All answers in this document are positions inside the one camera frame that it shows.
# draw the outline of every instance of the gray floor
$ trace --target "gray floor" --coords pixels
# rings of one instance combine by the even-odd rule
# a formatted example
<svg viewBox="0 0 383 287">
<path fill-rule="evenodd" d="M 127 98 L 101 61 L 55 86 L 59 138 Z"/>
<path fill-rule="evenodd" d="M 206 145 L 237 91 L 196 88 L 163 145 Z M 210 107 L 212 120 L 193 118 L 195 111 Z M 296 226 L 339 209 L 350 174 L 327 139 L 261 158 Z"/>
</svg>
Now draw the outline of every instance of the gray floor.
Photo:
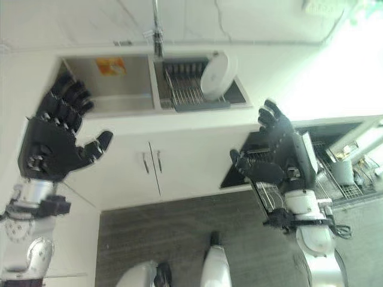
<svg viewBox="0 0 383 287">
<path fill-rule="evenodd" d="M 335 215 L 354 230 L 354 239 L 338 240 L 350 286 L 382 286 L 383 201 Z M 150 259 L 169 261 L 175 287 L 199 286 L 212 230 L 223 234 L 234 286 L 305 286 L 287 238 L 263 220 L 250 191 L 104 212 L 96 286 L 114 287 L 128 268 Z"/>
</svg>

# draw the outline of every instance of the kitchen sink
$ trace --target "kitchen sink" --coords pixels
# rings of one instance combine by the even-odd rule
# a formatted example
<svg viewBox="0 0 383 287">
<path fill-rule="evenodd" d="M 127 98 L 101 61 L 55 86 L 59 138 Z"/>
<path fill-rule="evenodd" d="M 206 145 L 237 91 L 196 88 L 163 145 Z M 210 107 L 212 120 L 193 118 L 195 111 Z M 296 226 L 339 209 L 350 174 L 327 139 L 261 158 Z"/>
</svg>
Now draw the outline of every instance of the kitchen sink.
<svg viewBox="0 0 383 287">
<path fill-rule="evenodd" d="M 90 114 L 154 110 L 147 56 L 64 58 L 59 74 L 67 70 L 90 91 Z"/>
<path fill-rule="evenodd" d="M 200 79 L 207 55 L 163 60 L 148 54 L 63 57 L 57 77 L 70 71 L 85 83 L 95 104 L 87 117 L 250 107 L 238 77 L 218 100 L 204 99 Z"/>
<path fill-rule="evenodd" d="M 235 79 L 218 100 L 205 100 L 200 88 L 201 76 L 209 63 L 207 57 L 165 58 L 154 63 L 162 109 L 177 112 L 204 109 L 227 109 L 232 104 L 246 104 L 244 93 Z"/>
</svg>

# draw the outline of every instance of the faucet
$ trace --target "faucet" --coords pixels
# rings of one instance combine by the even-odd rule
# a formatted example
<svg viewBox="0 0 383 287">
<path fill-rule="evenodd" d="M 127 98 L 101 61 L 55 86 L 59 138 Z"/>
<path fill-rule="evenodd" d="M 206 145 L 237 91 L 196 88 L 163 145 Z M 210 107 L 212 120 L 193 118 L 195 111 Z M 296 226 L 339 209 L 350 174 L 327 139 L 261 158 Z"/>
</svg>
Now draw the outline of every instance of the faucet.
<svg viewBox="0 0 383 287">
<path fill-rule="evenodd" d="M 159 58 L 163 58 L 162 48 L 162 28 L 159 26 L 158 21 L 158 2 L 153 0 L 153 14 L 154 14 L 154 29 L 153 29 L 153 42 L 154 42 L 154 54 Z"/>
</svg>

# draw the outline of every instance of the cabinet handle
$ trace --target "cabinet handle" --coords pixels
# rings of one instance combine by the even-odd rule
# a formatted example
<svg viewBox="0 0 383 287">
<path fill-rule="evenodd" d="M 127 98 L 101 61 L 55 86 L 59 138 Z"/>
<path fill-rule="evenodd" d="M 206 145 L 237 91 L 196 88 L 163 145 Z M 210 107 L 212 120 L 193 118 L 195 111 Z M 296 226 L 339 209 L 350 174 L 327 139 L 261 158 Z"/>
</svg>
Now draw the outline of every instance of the cabinet handle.
<svg viewBox="0 0 383 287">
<path fill-rule="evenodd" d="M 158 166 L 160 167 L 160 172 L 162 173 L 162 164 L 161 164 L 160 153 L 161 153 L 160 151 L 157 151 Z"/>
<path fill-rule="evenodd" d="M 149 167 L 148 167 L 148 164 L 146 162 L 145 153 L 144 152 L 142 153 L 142 160 L 144 161 L 146 172 L 149 174 Z"/>
</svg>

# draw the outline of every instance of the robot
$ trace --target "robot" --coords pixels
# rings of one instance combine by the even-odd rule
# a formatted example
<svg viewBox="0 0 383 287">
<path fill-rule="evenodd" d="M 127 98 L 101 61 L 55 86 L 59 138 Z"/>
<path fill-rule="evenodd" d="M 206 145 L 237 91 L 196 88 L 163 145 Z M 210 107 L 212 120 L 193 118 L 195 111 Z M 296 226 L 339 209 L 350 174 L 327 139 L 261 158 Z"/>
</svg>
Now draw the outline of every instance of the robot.
<svg viewBox="0 0 383 287">
<path fill-rule="evenodd" d="M 56 194 L 58 183 L 69 172 L 85 168 L 102 157 L 113 134 L 103 131 L 91 143 L 76 146 L 84 114 L 93 108 L 90 93 L 81 81 L 63 74 L 43 97 L 29 119 L 18 164 L 23 183 L 14 194 L 1 221 L 7 232 L 1 286 L 42 286 L 53 256 L 53 230 L 58 215 L 71 204 Z M 266 225 L 294 234 L 309 270 L 310 286 L 346 286 L 335 251 L 335 236 L 345 237 L 329 206 L 318 204 L 313 187 L 318 170 L 308 135 L 301 136 L 279 108 L 267 100 L 259 110 L 260 131 L 266 133 L 273 154 L 271 163 L 254 161 L 246 153 L 230 151 L 237 170 L 253 187 L 255 182 L 276 184 L 286 209 L 268 213 Z M 216 233 L 206 256 L 201 286 L 231 287 L 229 265 Z M 171 286 L 166 263 L 145 262 L 121 278 L 118 287 Z"/>
</svg>

